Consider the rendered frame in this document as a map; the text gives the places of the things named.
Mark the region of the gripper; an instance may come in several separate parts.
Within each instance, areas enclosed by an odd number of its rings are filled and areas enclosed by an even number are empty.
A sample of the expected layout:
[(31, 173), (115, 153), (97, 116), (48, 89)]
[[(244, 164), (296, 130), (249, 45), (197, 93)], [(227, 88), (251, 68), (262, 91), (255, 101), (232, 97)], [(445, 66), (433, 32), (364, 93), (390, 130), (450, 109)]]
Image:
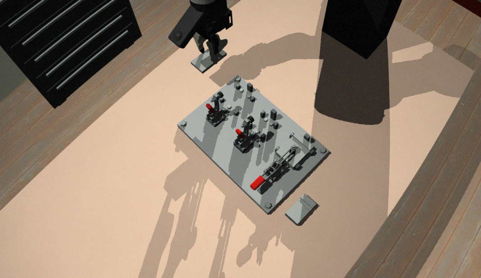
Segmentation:
[[(190, 1), (190, 4), (192, 7), (200, 10), (210, 8), (209, 10), (211, 12), (209, 16), (207, 16), (207, 18), (201, 24), (193, 38), (201, 53), (204, 52), (203, 43), (206, 41), (206, 39), (208, 39), (206, 44), (209, 48), (211, 61), (216, 65), (218, 63), (219, 52), (222, 51), (222, 49), (228, 43), (226, 38), (220, 39), (219, 35), (216, 33), (220, 32), (224, 28), (228, 29), (233, 26), (232, 11), (227, 8), (227, 0), (215, 0), (214, 2), (206, 5), (199, 5)], [(229, 17), (231, 17), (231, 20), (229, 20)]]

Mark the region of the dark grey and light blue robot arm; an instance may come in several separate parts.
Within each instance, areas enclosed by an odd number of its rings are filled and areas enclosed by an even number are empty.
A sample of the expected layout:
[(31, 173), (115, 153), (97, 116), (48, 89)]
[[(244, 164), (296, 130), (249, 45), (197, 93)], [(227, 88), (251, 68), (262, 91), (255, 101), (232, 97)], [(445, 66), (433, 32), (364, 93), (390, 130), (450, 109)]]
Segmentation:
[[(206, 5), (215, 0), (190, 0), (199, 5)], [(210, 10), (200, 10), (191, 5), (174, 27), (168, 38), (178, 47), (184, 49), (204, 20), (209, 16)]]

